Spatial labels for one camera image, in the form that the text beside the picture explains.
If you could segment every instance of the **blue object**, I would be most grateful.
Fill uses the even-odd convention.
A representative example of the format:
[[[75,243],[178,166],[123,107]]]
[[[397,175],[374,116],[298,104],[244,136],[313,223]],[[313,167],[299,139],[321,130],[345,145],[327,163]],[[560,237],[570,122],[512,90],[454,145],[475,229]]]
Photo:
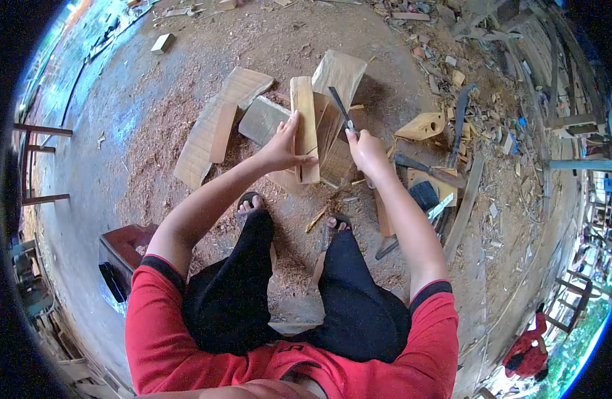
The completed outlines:
[[[610,178],[603,179],[603,190],[606,193],[612,193],[612,179]]]

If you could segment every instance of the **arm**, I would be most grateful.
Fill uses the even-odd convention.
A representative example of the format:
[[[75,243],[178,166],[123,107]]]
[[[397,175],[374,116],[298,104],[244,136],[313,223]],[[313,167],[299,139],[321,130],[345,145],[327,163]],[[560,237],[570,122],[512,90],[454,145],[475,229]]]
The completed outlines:
[[[260,152],[203,185],[176,206],[155,232],[147,254],[166,259],[186,280],[193,247],[244,190],[266,173],[317,162],[317,158],[291,153],[298,120],[299,114],[295,112],[286,124],[280,123],[275,136]]]
[[[382,141],[367,130],[361,131],[360,139],[349,130],[346,135],[357,168],[375,183],[397,233],[399,246],[410,267],[412,299],[426,284],[448,279],[441,244],[425,213],[389,164]]]

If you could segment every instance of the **wood scrap pile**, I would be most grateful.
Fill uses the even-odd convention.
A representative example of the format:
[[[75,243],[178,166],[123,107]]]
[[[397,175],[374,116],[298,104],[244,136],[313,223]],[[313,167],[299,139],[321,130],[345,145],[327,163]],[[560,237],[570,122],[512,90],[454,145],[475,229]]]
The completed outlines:
[[[295,153],[315,156],[319,164],[273,172],[267,175],[269,180],[297,196],[302,196],[313,183],[322,182],[335,189],[343,184],[353,161],[345,135],[339,135],[344,120],[329,96],[328,86],[337,89],[348,110],[366,66],[363,60],[329,50],[312,77],[291,79],[291,108],[301,115]],[[272,83],[270,76],[234,68],[220,92],[199,114],[176,164],[175,176],[193,190],[200,187],[211,165],[224,161],[234,125],[260,146],[268,143],[279,123],[291,115],[288,109],[260,95]]]

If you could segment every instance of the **hand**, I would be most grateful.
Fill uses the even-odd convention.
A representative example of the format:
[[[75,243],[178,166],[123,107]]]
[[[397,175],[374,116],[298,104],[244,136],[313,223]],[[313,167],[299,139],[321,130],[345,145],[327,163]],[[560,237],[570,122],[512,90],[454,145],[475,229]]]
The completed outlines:
[[[357,135],[346,129],[346,137],[350,145],[350,154],[357,165],[357,168],[364,172],[368,179],[373,181],[379,180],[384,174],[393,171],[386,151],[383,148],[382,141],[371,135],[368,130],[360,132],[360,138]]]
[[[315,165],[319,162],[314,156],[293,154],[299,120],[299,112],[295,110],[288,122],[279,123],[275,136],[255,154],[267,171],[283,171],[297,165]]]

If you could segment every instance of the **foot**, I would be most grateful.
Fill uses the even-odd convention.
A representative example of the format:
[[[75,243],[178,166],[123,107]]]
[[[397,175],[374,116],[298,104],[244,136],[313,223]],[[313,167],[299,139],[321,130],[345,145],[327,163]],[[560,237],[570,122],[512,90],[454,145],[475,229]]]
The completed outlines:
[[[248,200],[244,200],[242,203],[240,203],[239,209],[235,214],[238,226],[243,228],[246,224],[246,219],[248,216],[258,209],[264,209],[264,201],[259,195],[254,195],[250,202]]]

